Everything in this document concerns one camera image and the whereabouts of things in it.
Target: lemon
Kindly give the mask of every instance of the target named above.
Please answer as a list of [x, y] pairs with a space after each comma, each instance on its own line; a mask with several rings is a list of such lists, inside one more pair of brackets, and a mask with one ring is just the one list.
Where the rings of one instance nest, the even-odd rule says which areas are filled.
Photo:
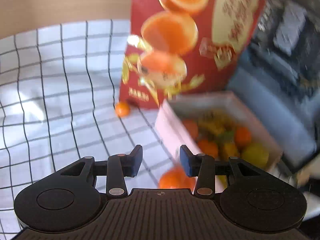
[[264, 169], [269, 159], [269, 152], [262, 144], [254, 142], [244, 149], [241, 158], [260, 169]]

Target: box of fruit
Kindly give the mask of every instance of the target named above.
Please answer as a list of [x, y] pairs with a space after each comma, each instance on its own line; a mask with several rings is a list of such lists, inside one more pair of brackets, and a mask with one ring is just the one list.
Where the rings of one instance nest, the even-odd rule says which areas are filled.
[[[220, 160], [237, 156], [266, 171], [282, 155], [261, 122], [229, 91], [166, 100], [155, 127], [177, 161], [183, 144], [195, 155], [205, 153]], [[217, 192], [223, 190], [223, 184], [216, 183]]]

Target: mandarin orange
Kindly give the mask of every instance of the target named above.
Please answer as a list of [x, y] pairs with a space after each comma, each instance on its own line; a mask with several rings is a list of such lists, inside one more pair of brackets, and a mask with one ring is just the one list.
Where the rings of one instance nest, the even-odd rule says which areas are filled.
[[192, 119], [184, 119], [184, 120], [182, 120], [182, 124], [187, 129], [191, 138], [193, 140], [195, 140], [199, 135], [199, 128], [198, 128], [196, 121], [194, 121]]
[[161, 176], [158, 188], [190, 188], [193, 191], [195, 185], [195, 178], [187, 177], [181, 166], [175, 166]]
[[130, 106], [127, 102], [119, 102], [115, 105], [116, 115], [119, 117], [125, 117], [130, 114]]
[[238, 127], [235, 132], [234, 141], [238, 149], [243, 149], [251, 143], [251, 132], [246, 127]]
[[202, 153], [210, 155], [213, 158], [218, 157], [218, 146], [215, 142], [202, 139], [199, 140], [197, 144]]

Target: tangerine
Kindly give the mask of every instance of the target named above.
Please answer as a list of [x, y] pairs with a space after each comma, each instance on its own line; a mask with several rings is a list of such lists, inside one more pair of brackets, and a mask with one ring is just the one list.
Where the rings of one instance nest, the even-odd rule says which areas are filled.
[[187, 14], [159, 12], [141, 27], [142, 37], [155, 49], [183, 55], [198, 41], [195, 21]]
[[116, 115], [119, 117], [125, 117], [130, 114], [130, 106], [127, 102], [119, 102], [115, 105]]
[[181, 166], [175, 166], [161, 176], [158, 188], [190, 188], [193, 191], [195, 185], [195, 178], [187, 177]]
[[195, 140], [199, 136], [199, 128], [197, 123], [192, 119], [184, 119], [182, 120], [182, 124], [187, 129], [191, 138]]
[[215, 142], [202, 139], [198, 141], [198, 147], [202, 153], [210, 155], [213, 158], [218, 157], [218, 146]]
[[246, 146], [248, 146], [251, 143], [252, 136], [251, 132], [248, 128], [242, 126], [238, 127], [235, 132], [234, 141], [236, 146], [239, 149], [242, 149]]

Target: beige wall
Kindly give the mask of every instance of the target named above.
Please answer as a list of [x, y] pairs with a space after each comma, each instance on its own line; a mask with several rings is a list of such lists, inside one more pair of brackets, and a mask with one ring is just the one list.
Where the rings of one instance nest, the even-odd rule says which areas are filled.
[[0, 0], [0, 39], [81, 20], [129, 19], [131, 0]]

